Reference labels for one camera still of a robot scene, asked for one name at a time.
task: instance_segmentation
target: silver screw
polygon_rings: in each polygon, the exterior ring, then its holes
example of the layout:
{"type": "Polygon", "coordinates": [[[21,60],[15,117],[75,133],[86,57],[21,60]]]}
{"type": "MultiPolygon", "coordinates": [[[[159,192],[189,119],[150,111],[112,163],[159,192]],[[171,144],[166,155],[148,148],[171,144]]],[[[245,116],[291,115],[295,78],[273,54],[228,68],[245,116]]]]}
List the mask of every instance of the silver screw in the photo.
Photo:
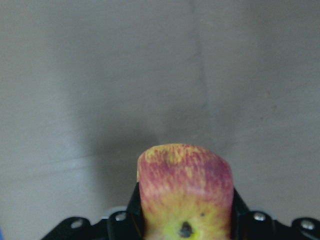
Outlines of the silver screw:
{"type": "Polygon", "coordinates": [[[300,224],[301,224],[301,227],[303,227],[304,229],[308,229],[308,230],[315,229],[315,224],[310,220],[306,220],[306,219],[302,220],[300,224]]]}
{"type": "Polygon", "coordinates": [[[78,220],[75,220],[73,223],[71,223],[71,228],[72,229],[80,228],[83,223],[84,221],[81,218],[78,220]]]}
{"type": "Polygon", "coordinates": [[[255,212],[253,218],[257,221],[264,221],[266,220],[266,215],[262,212],[255,212]]]}
{"type": "Polygon", "coordinates": [[[125,220],[127,217],[127,213],[125,211],[119,212],[116,216],[115,216],[115,220],[116,221],[123,221],[125,220]]]}

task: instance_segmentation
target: gray surface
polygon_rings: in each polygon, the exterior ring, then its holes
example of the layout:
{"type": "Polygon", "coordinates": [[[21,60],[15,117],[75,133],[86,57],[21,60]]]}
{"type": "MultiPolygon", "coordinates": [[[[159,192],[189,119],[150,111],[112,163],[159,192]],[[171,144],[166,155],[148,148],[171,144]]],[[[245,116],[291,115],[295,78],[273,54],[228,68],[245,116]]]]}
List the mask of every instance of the gray surface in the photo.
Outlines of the gray surface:
{"type": "Polygon", "coordinates": [[[320,218],[320,1],[0,2],[0,226],[126,205],[145,149],[231,164],[249,206],[320,218]]]}

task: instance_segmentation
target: screw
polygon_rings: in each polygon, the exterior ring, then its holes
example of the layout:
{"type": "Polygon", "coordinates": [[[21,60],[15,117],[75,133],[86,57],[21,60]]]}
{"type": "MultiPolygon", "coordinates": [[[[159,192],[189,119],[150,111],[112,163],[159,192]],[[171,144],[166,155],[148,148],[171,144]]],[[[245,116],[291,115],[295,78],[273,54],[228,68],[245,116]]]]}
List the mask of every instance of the screw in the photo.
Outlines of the screw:
{"type": "Polygon", "coordinates": [[[266,215],[262,212],[255,212],[253,218],[257,221],[264,221],[266,220],[266,215]]]}
{"type": "Polygon", "coordinates": [[[71,228],[72,229],[77,229],[80,228],[82,226],[82,224],[84,223],[84,221],[80,218],[75,220],[73,223],[71,223],[71,228]]]}
{"type": "Polygon", "coordinates": [[[301,224],[301,227],[303,227],[304,229],[307,229],[307,230],[315,229],[315,224],[310,220],[304,219],[301,221],[300,224],[301,224]]]}
{"type": "Polygon", "coordinates": [[[126,217],[127,217],[127,213],[125,211],[121,211],[115,216],[115,220],[116,221],[123,221],[126,219],[126,217]]]}

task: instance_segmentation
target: dark spot on apple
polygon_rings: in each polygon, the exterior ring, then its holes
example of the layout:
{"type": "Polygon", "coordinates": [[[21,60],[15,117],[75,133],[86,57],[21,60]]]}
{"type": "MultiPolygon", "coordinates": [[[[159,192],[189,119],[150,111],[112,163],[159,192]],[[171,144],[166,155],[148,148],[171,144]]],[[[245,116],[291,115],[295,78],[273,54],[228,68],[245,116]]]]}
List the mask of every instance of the dark spot on apple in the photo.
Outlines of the dark spot on apple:
{"type": "Polygon", "coordinates": [[[194,232],[193,232],[193,229],[192,229],[190,223],[188,223],[187,221],[185,221],[185,222],[182,224],[182,227],[181,227],[181,229],[180,229],[180,231],[179,231],[180,237],[187,239],[187,238],[190,238],[193,233],[194,233],[194,232]]]}

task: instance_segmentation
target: red and yellow apple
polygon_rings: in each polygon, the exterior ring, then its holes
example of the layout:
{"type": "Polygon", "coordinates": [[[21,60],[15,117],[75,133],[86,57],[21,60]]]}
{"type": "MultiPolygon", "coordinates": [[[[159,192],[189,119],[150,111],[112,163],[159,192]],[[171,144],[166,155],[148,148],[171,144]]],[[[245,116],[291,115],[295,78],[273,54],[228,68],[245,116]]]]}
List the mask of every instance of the red and yellow apple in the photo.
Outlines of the red and yellow apple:
{"type": "Polygon", "coordinates": [[[200,146],[166,144],[138,159],[145,240],[229,240],[234,186],[229,164],[200,146]]]}

